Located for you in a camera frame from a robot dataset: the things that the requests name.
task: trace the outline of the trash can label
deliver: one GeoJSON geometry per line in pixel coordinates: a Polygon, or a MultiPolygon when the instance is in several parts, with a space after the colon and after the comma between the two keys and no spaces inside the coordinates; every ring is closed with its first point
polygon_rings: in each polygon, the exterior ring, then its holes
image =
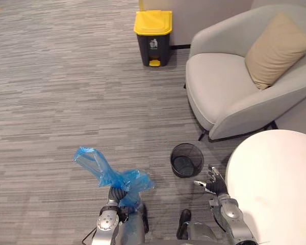
{"type": "Polygon", "coordinates": [[[156,38],[152,39],[149,42],[149,46],[151,50],[157,50],[158,49],[158,41],[156,40],[156,38]]]}

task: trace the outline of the mesh wastebasket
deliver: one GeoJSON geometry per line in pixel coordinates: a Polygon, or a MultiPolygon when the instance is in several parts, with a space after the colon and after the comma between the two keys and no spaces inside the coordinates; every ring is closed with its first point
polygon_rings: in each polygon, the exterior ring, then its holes
{"type": "Polygon", "coordinates": [[[165,66],[170,58],[172,11],[149,10],[136,13],[134,31],[145,66],[165,66]]]}
{"type": "Polygon", "coordinates": [[[199,148],[193,144],[177,145],[170,156],[172,171],[180,178],[198,175],[204,165],[204,157],[199,148]]]}

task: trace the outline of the blue plastic bag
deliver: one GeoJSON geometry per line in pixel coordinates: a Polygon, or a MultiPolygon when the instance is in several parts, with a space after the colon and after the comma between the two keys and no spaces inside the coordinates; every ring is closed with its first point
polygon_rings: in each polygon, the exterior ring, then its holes
{"type": "Polygon", "coordinates": [[[120,206],[138,207],[139,193],[154,187],[154,182],[149,179],[147,173],[137,169],[120,173],[110,167],[104,155],[94,148],[80,147],[73,159],[95,175],[99,187],[112,185],[127,191],[128,194],[120,201],[120,206]]]}

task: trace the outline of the chair armrest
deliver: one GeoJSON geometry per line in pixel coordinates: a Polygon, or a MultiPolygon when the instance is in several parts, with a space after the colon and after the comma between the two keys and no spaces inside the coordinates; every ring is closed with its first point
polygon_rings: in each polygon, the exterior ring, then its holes
{"type": "Polygon", "coordinates": [[[278,94],[268,88],[233,104],[218,118],[209,136],[219,139],[244,134],[262,128],[277,119],[306,97],[306,86],[289,93],[278,94]]]}

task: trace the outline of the beige pillow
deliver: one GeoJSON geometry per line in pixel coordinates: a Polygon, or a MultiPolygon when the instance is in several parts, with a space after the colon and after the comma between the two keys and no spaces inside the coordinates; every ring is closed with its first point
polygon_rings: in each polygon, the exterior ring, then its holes
{"type": "Polygon", "coordinates": [[[271,86],[306,53],[306,33],[279,13],[245,57],[248,72],[259,89],[271,86]]]}

